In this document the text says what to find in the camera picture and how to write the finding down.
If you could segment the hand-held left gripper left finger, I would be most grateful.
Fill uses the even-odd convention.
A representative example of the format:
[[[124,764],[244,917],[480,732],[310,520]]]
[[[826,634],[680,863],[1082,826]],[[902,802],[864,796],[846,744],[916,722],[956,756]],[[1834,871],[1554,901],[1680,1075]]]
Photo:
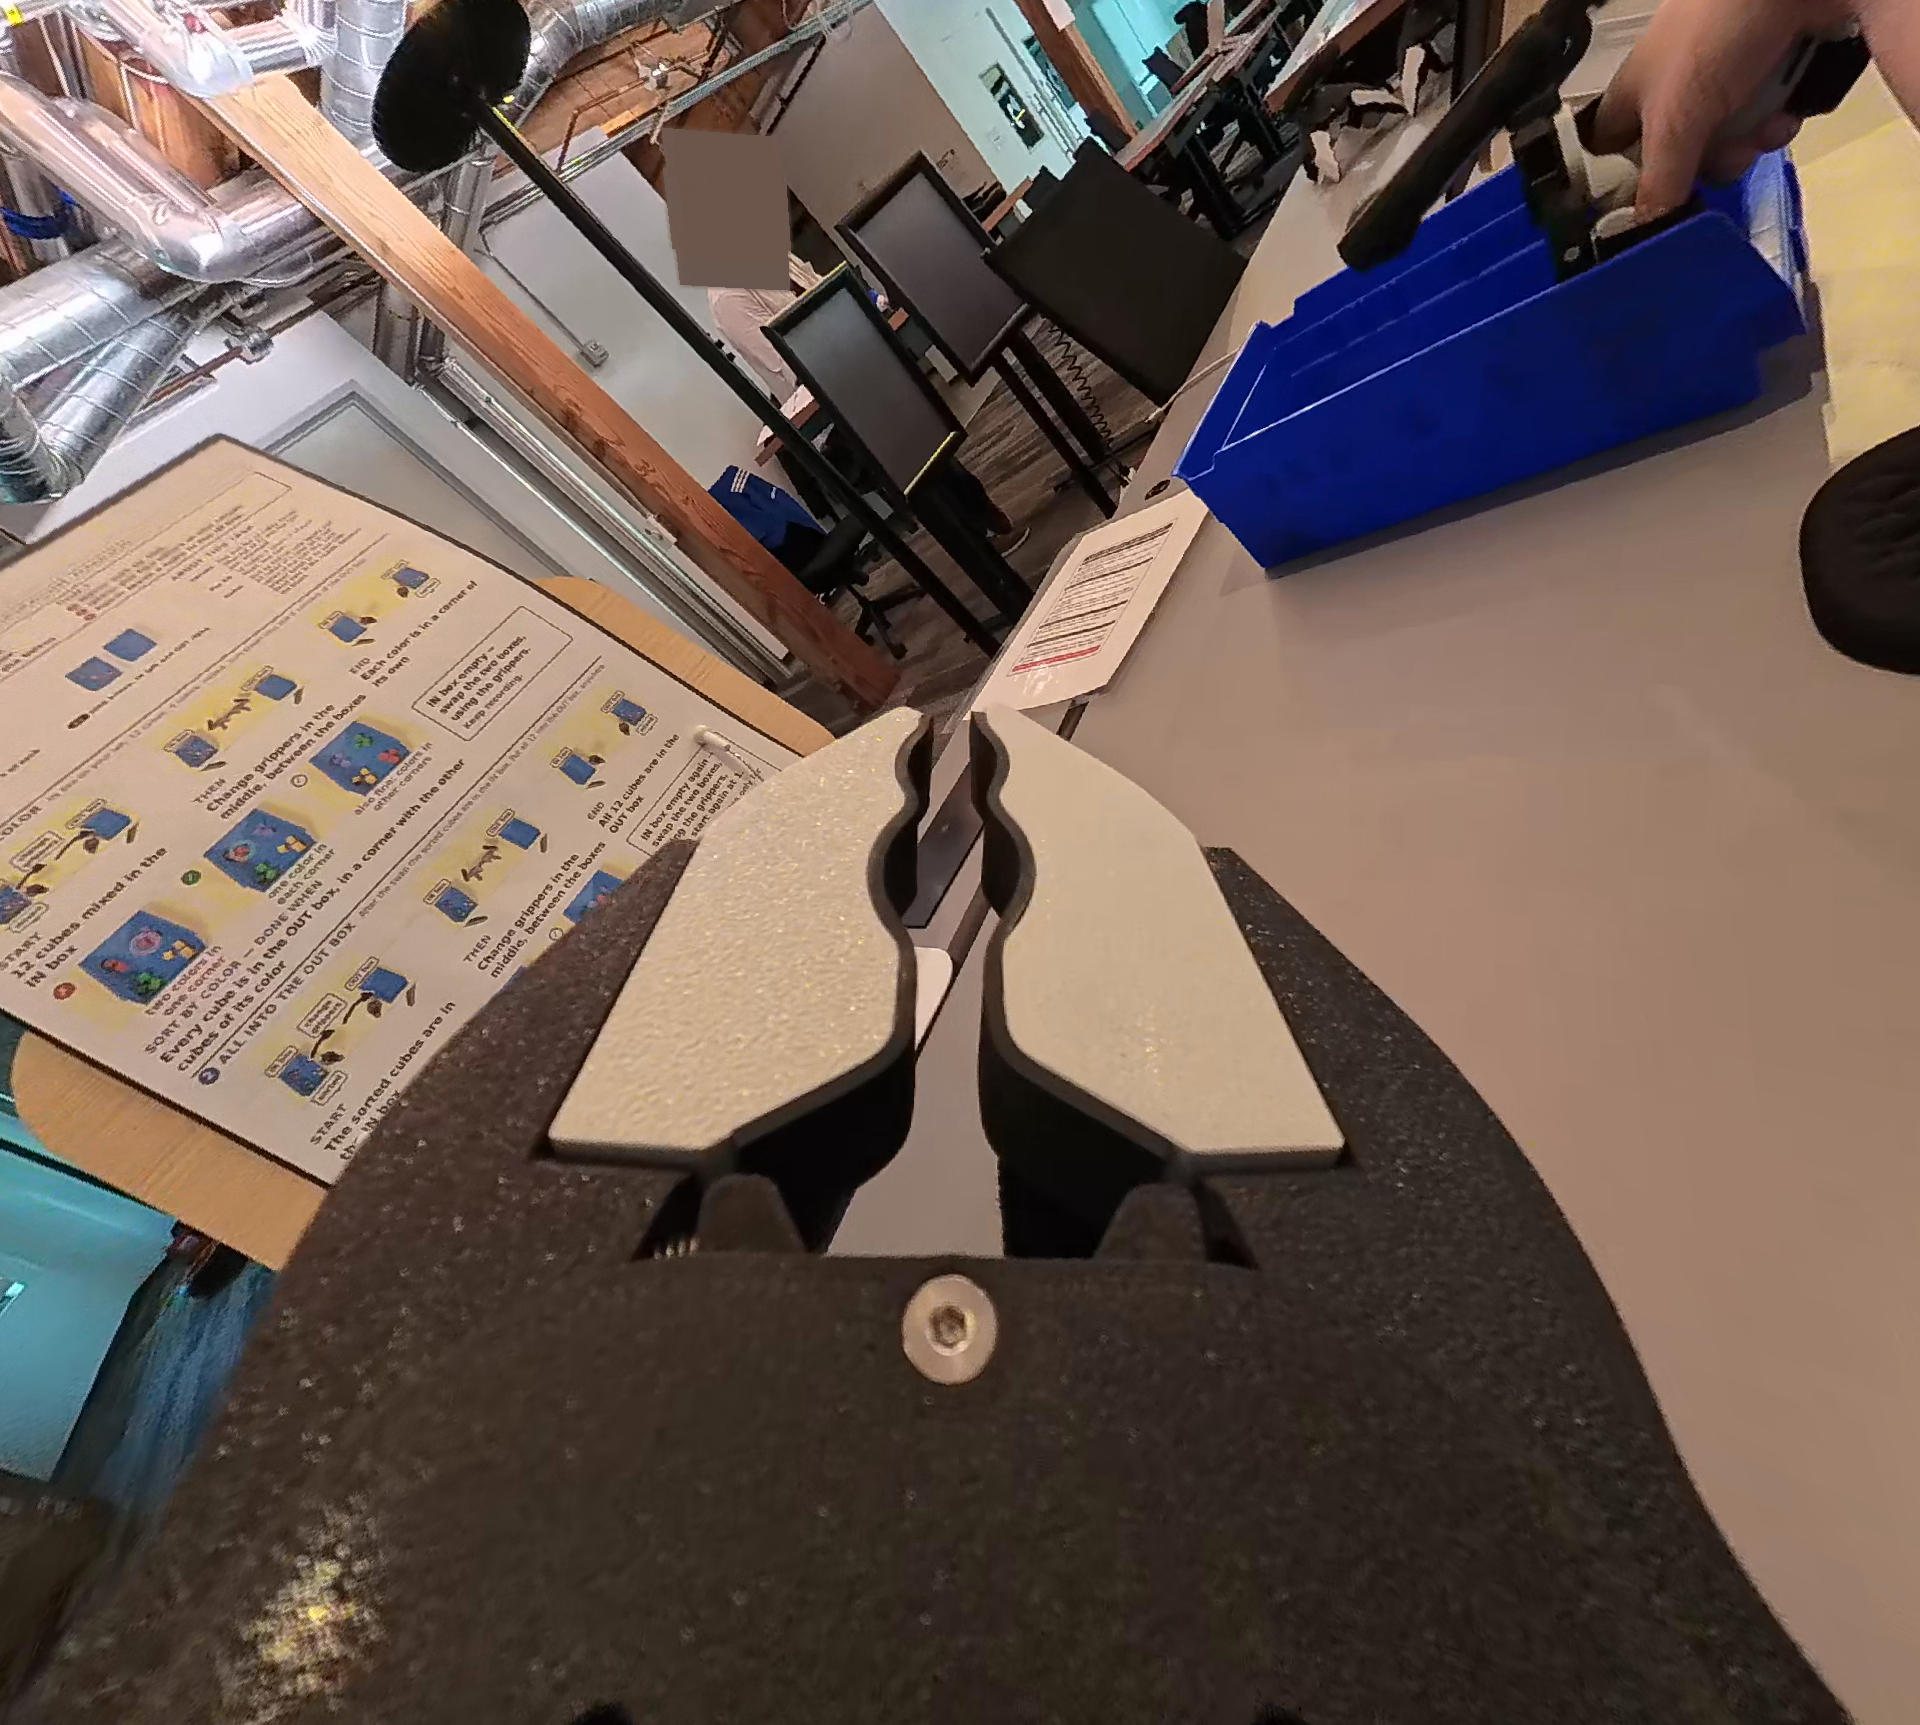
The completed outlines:
[[[554,1155],[696,1175],[826,1153],[874,1175],[914,1109],[932,722],[900,706],[702,834],[552,1117]]]

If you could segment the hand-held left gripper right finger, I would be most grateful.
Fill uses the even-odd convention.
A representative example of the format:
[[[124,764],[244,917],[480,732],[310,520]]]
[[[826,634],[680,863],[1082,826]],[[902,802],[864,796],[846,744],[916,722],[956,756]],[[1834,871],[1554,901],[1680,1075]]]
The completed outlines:
[[[978,710],[970,742],[1000,1163],[1030,1185],[1332,1167],[1332,1109],[1190,828],[1020,710]]]

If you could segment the blue plastic bin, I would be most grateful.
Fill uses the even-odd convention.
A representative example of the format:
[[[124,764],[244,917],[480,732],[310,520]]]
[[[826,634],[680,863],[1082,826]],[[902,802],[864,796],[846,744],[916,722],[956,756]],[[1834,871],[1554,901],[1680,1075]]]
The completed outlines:
[[[1764,390],[1764,356],[1806,332],[1804,220],[1776,150],[1558,276],[1504,170],[1398,258],[1258,322],[1174,476],[1278,566],[1732,412]]]

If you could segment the person's right hand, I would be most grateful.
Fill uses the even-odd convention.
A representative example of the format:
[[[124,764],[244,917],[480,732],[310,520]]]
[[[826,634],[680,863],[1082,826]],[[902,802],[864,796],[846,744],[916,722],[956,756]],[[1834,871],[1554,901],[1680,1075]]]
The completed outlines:
[[[1662,0],[1582,128],[1636,168],[1606,228],[1676,216],[1718,166],[1744,170],[1836,104],[1862,62],[1860,20],[1818,0]]]

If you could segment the paper in plastic sleeve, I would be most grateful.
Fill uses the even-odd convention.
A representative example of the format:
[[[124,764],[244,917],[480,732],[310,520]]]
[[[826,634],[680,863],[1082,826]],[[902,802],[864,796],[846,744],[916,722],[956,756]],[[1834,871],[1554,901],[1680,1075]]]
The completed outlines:
[[[1110,686],[1208,516],[1198,494],[1180,490],[1076,538],[976,688],[972,708],[1038,710]]]

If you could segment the black computer monitor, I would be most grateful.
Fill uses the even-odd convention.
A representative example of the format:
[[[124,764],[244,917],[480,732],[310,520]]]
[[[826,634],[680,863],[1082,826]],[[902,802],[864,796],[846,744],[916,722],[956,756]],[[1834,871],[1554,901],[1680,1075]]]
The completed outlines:
[[[1164,406],[1200,368],[1248,260],[1086,142],[990,268],[1118,378]]]
[[[764,334],[890,492],[914,500],[956,452],[962,424],[850,264],[788,302]]]
[[[1034,312],[996,272],[994,238],[924,150],[842,214],[834,232],[968,384],[996,370]]]

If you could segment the black office chair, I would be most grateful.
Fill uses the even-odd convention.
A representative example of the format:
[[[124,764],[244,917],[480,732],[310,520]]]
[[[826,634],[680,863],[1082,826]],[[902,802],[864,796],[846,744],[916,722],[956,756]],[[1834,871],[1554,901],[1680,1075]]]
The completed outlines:
[[[894,628],[892,614],[924,596],[912,580],[884,592],[872,590],[872,564],[880,554],[878,540],[854,518],[840,518],[828,532],[814,532],[814,542],[798,548],[792,560],[794,576],[820,602],[832,604],[850,598],[854,630],[866,642],[892,658],[908,654],[906,642]]]

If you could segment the instruction sheet on black board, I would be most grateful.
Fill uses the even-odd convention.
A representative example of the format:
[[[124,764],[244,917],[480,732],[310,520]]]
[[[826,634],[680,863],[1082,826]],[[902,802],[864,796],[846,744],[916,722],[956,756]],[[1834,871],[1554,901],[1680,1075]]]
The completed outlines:
[[[524,967],[798,756],[210,440],[4,562],[4,1011],[332,1185]]]

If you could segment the blue jacket white stripes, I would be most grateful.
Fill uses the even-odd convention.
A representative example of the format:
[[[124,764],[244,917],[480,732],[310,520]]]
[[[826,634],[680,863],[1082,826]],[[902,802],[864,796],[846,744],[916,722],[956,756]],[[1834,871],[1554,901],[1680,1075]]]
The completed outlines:
[[[796,576],[804,576],[828,542],[828,530],[792,492],[740,464],[728,464],[708,492],[756,544]]]

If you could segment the instruction sheet on wooden stand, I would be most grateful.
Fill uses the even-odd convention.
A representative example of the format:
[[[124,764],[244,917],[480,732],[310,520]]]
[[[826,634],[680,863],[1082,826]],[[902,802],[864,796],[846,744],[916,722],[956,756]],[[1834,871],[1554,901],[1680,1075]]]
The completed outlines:
[[[574,608],[574,594],[580,590],[580,582],[544,590],[556,594],[568,608]],[[582,614],[616,636],[610,620],[600,620],[592,612]],[[664,666],[652,650],[638,652],[672,676],[684,680],[672,668]],[[738,712],[730,704],[722,706],[756,730],[798,748],[798,758],[782,770],[794,766],[806,754],[826,748],[816,746],[804,750],[800,740],[776,734],[756,712]],[[534,1069],[544,1061],[556,1061],[558,1065],[558,1105],[554,1111],[546,1111],[546,1089],[532,1089],[536,1099],[532,1113],[534,1147],[538,1151],[550,1151],[554,1155],[548,1143],[550,1123],[588,1057],[598,1031],[610,1017],[616,993],[622,991],[654,925],[660,921],[660,913],[694,856],[702,832],[690,840],[678,840],[660,848],[654,858],[618,887],[606,905],[578,923],[558,945],[552,945],[544,955],[524,967],[508,987],[450,1039],[458,1039],[464,1027],[476,1023],[482,1013],[492,1011],[502,993],[510,993],[508,1009],[530,1011],[530,1027],[522,1027],[518,1021],[496,1019],[492,1021],[492,1029],[512,1045],[506,1057],[512,1079],[530,1079]],[[438,1055],[448,1043],[416,1079],[436,1065]],[[248,1149],[224,1131],[212,1129],[140,1089],[132,1089],[126,1081],[78,1059],[58,1043],[36,1035],[32,1029],[28,1029],[28,1039],[20,1055],[26,1065],[26,1077],[16,1085],[14,1099],[24,1121],[30,1123],[36,1135],[58,1151],[62,1159],[82,1167],[102,1183],[170,1215],[182,1225],[244,1253],[256,1263],[274,1269],[286,1267],[330,1185],[312,1183],[278,1161]],[[402,1101],[416,1079],[382,1117]],[[826,1153],[810,1153],[804,1157],[788,1155],[786,1159],[776,1159],[770,1173],[730,1171],[724,1175],[698,1175],[680,1169],[660,1171],[696,1177],[704,1183],[732,1173],[758,1173],[768,1179],[786,1177],[788,1185],[800,1185],[802,1179],[808,1179],[810,1191],[804,1195],[804,1201],[792,1201],[790,1209],[794,1211],[798,1229],[806,1237],[820,1241],[834,1233],[838,1213],[846,1207],[852,1191],[886,1165],[878,1165],[874,1175],[830,1175],[826,1159]]]

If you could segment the black round disc on pole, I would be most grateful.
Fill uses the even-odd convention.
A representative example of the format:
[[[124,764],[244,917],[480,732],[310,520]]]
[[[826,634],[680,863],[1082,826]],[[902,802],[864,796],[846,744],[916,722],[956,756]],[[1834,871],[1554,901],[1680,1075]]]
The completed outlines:
[[[764,392],[752,376],[692,312],[674,288],[656,278],[612,228],[544,162],[538,150],[508,118],[506,102],[514,94],[532,50],[532,24],[518,0],[442,0],[406,28],[400,44],[380,72],[372,100],[372,132],[378,150],[394,164],[416,172],[438,172],[468,154],[478,138],[506,154],[536,192],[550,202],[588,248],[598,252],[636,294],[690,346],[702,362],[784,442],[844,504],[846,512],[908,570],[962,630],[964,638],[986,654],[996,654],[996,632],[946,584],[912,548],[908,530],[922,522],[908,504],[908,492],[884,470],[868,472],[868,486],[884,492],[886,510],[876,512],[866,486],[842,474],[798,424]]]

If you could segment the silver ventilation duct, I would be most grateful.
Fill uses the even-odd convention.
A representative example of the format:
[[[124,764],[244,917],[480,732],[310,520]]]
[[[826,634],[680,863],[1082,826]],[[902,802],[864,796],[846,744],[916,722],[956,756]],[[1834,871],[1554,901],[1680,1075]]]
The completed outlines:
[[[740,2],[532,0],[506,112],[526,122],[606,42],[650,24],[684,30]],[[154,164],[114,114],[16,78],[4,78],[4,136],[110,222],[100,244],[4,288],[4,502],[42,504],[84,482],[232,294],[304,286],[348,244],[274,176],[204,192]]]

